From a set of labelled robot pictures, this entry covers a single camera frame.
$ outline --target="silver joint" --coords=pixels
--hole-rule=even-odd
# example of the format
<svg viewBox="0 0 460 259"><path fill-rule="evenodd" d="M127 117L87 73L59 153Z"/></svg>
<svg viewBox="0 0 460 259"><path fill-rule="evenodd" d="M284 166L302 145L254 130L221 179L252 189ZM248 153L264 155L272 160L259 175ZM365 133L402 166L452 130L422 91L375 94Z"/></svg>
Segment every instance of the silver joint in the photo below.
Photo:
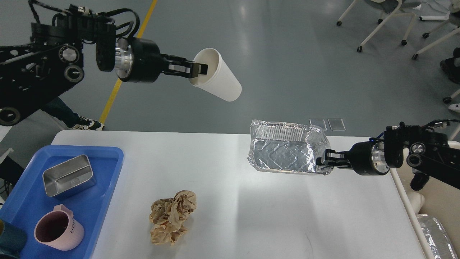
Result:
<svg viewBox="0 0 460 259"><path fill-rule="evenodd" d="M383 142L377 142L371 149L372 166L375 170L386 173L390 167L385 162L385 145Z"/></svg>
<svg viewBox="0 0 460 259"><path fill-rule="evenodd" d="M115 69L119 78L126 78L132 69L132 49L125 39L119 39L115 46Z"/></svg>
<svg viewBox="0 0 460 259"><path fill-rule="evenodd" d="M425 152L425 145L423 145L422 143L414 143L410 147L410 151L416 154L423 154Z"/></svg>
<svg viewBox="0 0 460 259"><path fill-rule="evenodd" d="M68 62L76 61L78 53L71 48L66 48L62 51L62 58Z"/></svg>

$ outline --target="mug handle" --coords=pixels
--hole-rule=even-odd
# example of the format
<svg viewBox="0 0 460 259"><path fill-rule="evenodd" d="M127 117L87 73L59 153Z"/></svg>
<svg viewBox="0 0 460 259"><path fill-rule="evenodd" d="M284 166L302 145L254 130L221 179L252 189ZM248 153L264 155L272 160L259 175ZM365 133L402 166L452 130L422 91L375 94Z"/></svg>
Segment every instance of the mug handle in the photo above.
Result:
<svg viewBox="0 0 460 259"><path fill-rule="evenodd" d="M69 214L71 218L74 218L74 212L68 209L66 206L64 206L64 204L54 206L53 211L64 211L67 214Z"/></svg>

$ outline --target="yellow floor line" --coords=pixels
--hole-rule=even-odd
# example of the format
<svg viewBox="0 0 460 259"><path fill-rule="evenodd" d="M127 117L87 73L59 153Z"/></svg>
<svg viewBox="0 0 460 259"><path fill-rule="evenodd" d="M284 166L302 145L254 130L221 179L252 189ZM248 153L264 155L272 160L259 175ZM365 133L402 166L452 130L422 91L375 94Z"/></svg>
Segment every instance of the yellow floor line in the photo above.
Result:
<svg viewBox="0 0 460 259"><path fill-rule="evenodd" d="M152 4L150 5L149 10L147 11L147 14L145 15L144 21L142 22L142 25L139 28L139 32L136 35L137 38L141 38L142 34L144 34L145 27L147 27L147 23L149 23L150 16L152 15L153 9L156 6L156 2L157 0L152 1ZM99 118L100 122L105 123L105 120L107 119L110 109L112 108L112 105L115 101L116 95L118 94L118 90L120 90L121 83L122 83L121 80L117 79L115 86L112 90L112 93L110 94L109 100L107 100L107 103L105 104L105 108L102 111L101 118Z"/></svg>

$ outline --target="aluminum foil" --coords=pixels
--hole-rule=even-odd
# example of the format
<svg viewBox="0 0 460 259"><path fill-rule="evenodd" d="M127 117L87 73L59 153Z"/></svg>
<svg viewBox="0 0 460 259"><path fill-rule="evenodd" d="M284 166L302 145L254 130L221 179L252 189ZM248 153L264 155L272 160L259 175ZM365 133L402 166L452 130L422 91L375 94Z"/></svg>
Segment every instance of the aluminum foil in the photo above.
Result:
<svg viewBox="0 0 460 259"><path fill-rule="evenodd" d="M258 171L328 175L332 167L319 167L316 158L330 148L317 126L253 120L248 161Z"/></svg>
<svg viewBox="0 0 460 259"><path fill-rule="evenodd" d="M417 214L417 220L435 259L458 259L446 230L435 217Z"/></svg>

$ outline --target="paper cup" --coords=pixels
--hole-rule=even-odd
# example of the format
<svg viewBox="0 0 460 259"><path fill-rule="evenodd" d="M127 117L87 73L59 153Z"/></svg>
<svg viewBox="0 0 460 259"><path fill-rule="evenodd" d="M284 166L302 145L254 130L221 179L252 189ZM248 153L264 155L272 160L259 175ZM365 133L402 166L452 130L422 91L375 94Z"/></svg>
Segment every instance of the paper cup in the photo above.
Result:
<svg viewBox="0 0 460 259"><path fill-rule="evenodd" d="M241 84L217 50L205 48L193 60L207 64L208 69L207 75L198 75L198 77L189 79L192 85L229 102L240 96Z"/></svg>

